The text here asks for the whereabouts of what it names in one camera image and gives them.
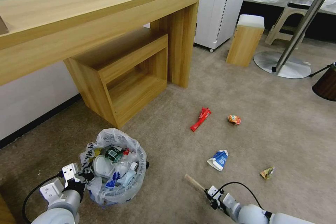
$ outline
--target red candy wrapper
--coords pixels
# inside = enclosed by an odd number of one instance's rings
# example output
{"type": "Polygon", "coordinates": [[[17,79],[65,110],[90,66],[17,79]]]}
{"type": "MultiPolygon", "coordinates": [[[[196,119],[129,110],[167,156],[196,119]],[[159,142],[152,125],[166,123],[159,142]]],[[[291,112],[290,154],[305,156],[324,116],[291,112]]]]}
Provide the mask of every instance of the red candy wrapper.
{"type": "Polygon", "coordinates": [[[235,125],[240,124],[241,121],[240,117],[236,115],[229,115],[228,119],[230,123],[233,123],[235,125]]]}
{"type": "Polygon", "coordinates": [[[192,131],[195,131],[198,126],[200,126],[202,124],[202,122],[204,122],[204,120],[211,114],[211,111],[209,108],[202,108],[201,114],[199,115],[199,120],[197,123],[195,123],[193,126],[190,127],[190,129],[192,131]]]}

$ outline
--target trash bag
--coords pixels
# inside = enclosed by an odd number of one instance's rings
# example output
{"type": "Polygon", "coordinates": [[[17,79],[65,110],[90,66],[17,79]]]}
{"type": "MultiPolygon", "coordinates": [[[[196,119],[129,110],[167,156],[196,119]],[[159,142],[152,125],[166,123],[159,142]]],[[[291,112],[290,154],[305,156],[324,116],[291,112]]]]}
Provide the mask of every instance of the trash bag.
{"type": "Polygon", "coordinates": [[[141,188],[146,172],[147,155],[144,149],[136,140],[115,128],[103,129],[99,132],[96,142],[89,143],[86,151],[79,155],[82,165],[81,172],[87,173],[90,171],[92,159],[95,157],[95,149],[108,146],[129,148],[130,151],[135,152],[139,162],[136,175],[126,187],[107,188],[99,176],[95,176],[93,180],[88,182],[86,188],[89,190],[91,199],[100,205],[124,203],[132,199],[141,188]]]}

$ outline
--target floor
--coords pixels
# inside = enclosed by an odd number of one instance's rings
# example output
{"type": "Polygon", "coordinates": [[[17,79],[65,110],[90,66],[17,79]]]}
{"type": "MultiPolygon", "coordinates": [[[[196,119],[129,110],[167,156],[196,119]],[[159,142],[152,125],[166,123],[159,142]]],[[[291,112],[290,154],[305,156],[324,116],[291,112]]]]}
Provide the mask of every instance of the floor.
{"type": "MultiPolygon", "coordinates": [[[[271,212],[319,224],[335,221],[336,103],[312,92],[321,74],[292,80],[270,75],[253,62],[247,68],[226,64],[230,43],[213,53],[194,47],[189,87],[169,84],[122,128],[147,152],[150,167],[143,186],[130,202],[104,208],[86,192],[80,223],[233,223],[183,181],[186,173],[205,187],[242,182],[271,212]],[[212,114],[192,132],[202,106],[212,114]],[[239,115],[241,125],[229,124],[229,114],[239,115]],[[219,149],[229,152],[223,172],[206,163],[219,149]],[[266,181],[259,172],[269,166],[275,173],[266,181]]],[[[260,42],[257,52],[282,51],[284,45],[260,42]]],[[[335,51],[336,44],[305,39],[294,54],[316,71],[335,61],[335,51]]],[[[80,100],[0,150],[0,193],[18,223],[23,223],[21,206],[29,191],[64,165],[79,162],[86,144],[109,127],[80,100]]],[[[227,190],[241,203],[255,203],[239,185],[227,190]]],[[[34,193],[28,218],[46,206],[34,193]]]]}

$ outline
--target trash can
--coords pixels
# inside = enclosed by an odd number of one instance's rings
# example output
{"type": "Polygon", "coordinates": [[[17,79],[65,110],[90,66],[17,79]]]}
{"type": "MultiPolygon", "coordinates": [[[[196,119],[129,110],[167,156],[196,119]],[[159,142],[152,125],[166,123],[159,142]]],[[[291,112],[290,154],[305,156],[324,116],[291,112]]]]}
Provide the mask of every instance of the trash can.
{"type": "Polygon", "coordinates": [[[81,172],[93,171],[93,161],[100,155],[100,151],[113,146],[127,148],[135,153],[138,165],[136,174],[126,186],[107,187],[104,178],[95,174],[95,178],[88,182],[87,189],[90,198],[100,205],[124,203],[132,199],[140,190],[146,173],[147,155],[144,149],[135,139],[115,128],[103,129],[98,134],[96,142],[89,143],[86,151],[80,154],[81,172]]]}
{"type": "Polygon", "coordinates": [[[336,62],[315,83],[312,90],[318,96],[336,102],[336,62]]]}

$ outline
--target crumpled wrapper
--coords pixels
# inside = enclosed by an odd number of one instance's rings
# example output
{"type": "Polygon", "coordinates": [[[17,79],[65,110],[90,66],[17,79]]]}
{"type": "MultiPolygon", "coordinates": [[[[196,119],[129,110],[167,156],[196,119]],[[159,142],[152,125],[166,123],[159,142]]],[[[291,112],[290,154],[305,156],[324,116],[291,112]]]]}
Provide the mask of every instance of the crumpled wrapper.
{"type": "Polygon", "coordinates": [[[236,115],[229,115],[228,119],[230,123],[235,124],[235,125],[238,125],[241,122],[241,118],[236,115]]]}
{"type": "Polygon", "coordinates": [[[275,170],[275,167],[274,166],[272,166],[272,167],[270,167],[270,168],[268,168],[268,169],[266,169],[266,170],[263,170],[262,172],[260,172],[260,175],[264,178],[264,179],[270,179],[271,178],[271,176],[272,176],[272,174],[273,174],[273,172],[274,172],[274,170],[275,170]]]}

